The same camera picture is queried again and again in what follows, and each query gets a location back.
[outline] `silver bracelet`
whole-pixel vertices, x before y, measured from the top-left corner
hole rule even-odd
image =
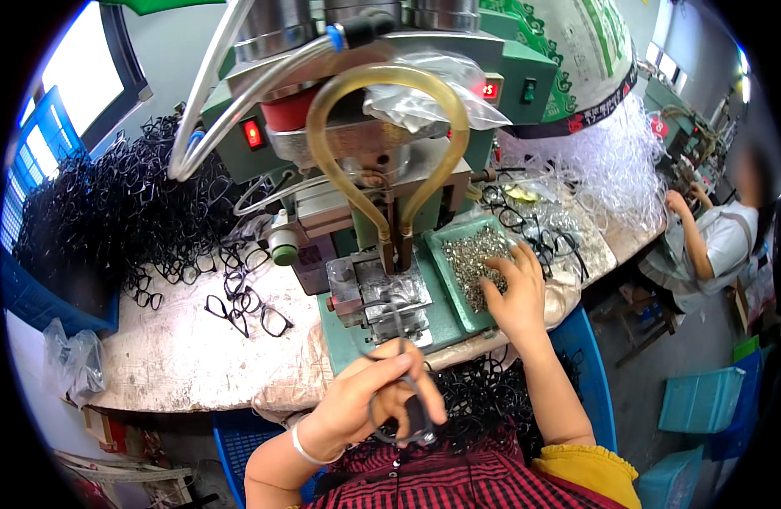
[[[303,422],[303,420],[308,417],[309,414],[305,414],[303,417],[300,418],[299,421],[294,423],[294,426],[291,427],[291,442],[294,444],[294,449],[300,453],[301,456],[303,456],[308,463],[312,463],[314,465],[328,465],[330,463],[334,463],[338,459],[342,458],[343,454],[345,453],[345,448],[343,448],[343,451],[339,454],[337,454],[337,457],[332,459],[331,461],[320,461],[318,459],[314,459],[311,456],[308,455],[303,449],[303,446],[300,444],[300,440],[297,438],[297,426]]]

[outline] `workbench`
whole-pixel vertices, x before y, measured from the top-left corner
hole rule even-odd
[[[567,203],[579,219],[581,256],[589,270],[583,288],[639,252],[665,229],[632,230],[609,218],[601,234],[582,207]],[[267,335],[259,313],[250,315],[247,339],[232,323],[204,310],[207,295],[223,298],[223,265],[192,285],[171,285],[155,270],[148,291],[164,297],[158,311],[120,298],[119,331],[103,341],[108,389],[91,405],[123,411],[221,411],[254,405],[273,412],[313,407],[334,379],[321,330],[316,296],[307,296],[290,267],[268,262],[247,282],[263,301],[294,323],[283,337]],[[547,286],[548,326],[556,327],[577,301]],[[456,358],[474,358],[507,344],[499,331],[455,344],[427,356],[433,369]]]

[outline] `person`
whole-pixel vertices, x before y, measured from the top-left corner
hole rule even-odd
[[[398,340],[343,370],[321,403],[290,432],[258,447],[246,465],[244,486],[250,509],[298,507],[298,489],[329,463],[317,482],[334,485],[304,507],[471,508],[471,507],[627,507],[639,509],[631,482],[636,470],[615,453],[598,446],[591,422],[572,389],[544,328],[543,272],[535,254],[521,241],[512,247],[514,262],[491,258],[487,265],[504,275],[508,290],[482,280],[489,311],[523,361],[527,389],[545,447],[528,466],[517,438],[476,444],[466,453],[427,451],[376,443],[357,454],[373,422],[391,416],[397,436],[410,431],[404,403],[410,386],[395,383],[413,377],[422,404],[436,424],[445,423],[444,401],[424,369],[424,357],[409,342],[399,354]],[[335,482],[327,478],[334,477]]]
[[[759,146],[749,144],[740,154],[735,184],[741,199],[714,207],[694,182],[691,193],[705,210],[699,219],[693,218],[680,193],[667,192],[667,207],[681,218],[681,226],[669,225],[665,242],[640,261],[639,288],[632,300],[654,291],[672,311],[687,314],[735,281],[761,249],[775,213],[772,168]]]

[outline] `wooden stool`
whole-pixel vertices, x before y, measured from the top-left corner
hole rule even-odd
[[[661,313],[656,313],[654,304],[659,304]],[[651,322],[650,327],[645,329],[643,337],[637,340],[628,326],[628,321],[625,320],[625,315],[628,313],[641,312],[647,306],[650,306],[650,310],[653,313],[653,321]],[[594,320],[597,322],[605,322],[606,320],[614,318],[619,318],[620,322],[622,322],[622,328],[628,333],[628,341],[630,342],[630,351],[617,361],[618,368],[622,367],[626,362],[647,349],[665,332],[670,332],[671,336],[675,334],[676,328],[678,327],[675,313],[657,296],[650,296],[647,299],[637,300],[633,304],[615,307],[608,313],[596,316]]]

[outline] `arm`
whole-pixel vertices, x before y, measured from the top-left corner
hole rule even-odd
[[[674,191],[669,190],[666,196],[667,206],[670,210],[679,214],[684,228],[684,245],[687,247],[688,256],[696,269],[696,276],[701,281],[711,280],[714,277],[713,266],[707,257],[707,243],[701,239],[696,226],[696,220],[693,218],[688,205],[684,203],[684,198]]]
[[[309,456],[329,461],[348,444],[365,440],[374,431],[368,422],[368,403],[374,392],[377,393],[371,408],[374,422],[396,417],[397,435],[406,436],[409,422],[404,403],[413,396],[413,390],[405,383],[393,383],[404,373],[411,375],[419,386],[433,422],[446,422],[444,400],[424,371],[421,352],[408,342],[407,352],[398,355],[397,341],[386,341],[372,352],[385,360],[373,362],[360,358],[343,370],[314,412],[297,424],[298,442]],[[247,508],[285,509],[300,504],[298,490],[320,468],[294,449],[291,432],[274,437],[255,449],[246,463]]]
[[[506,277],[507,292],[501,296],[489,280],[482,280],[481,285],[490,313],[523,360],[540,434],[547,445],[596,445],[591,421],[546,334],[546,289],[540,262],[523,241],[511,251],[514,263],[503,258],[487,261]]]

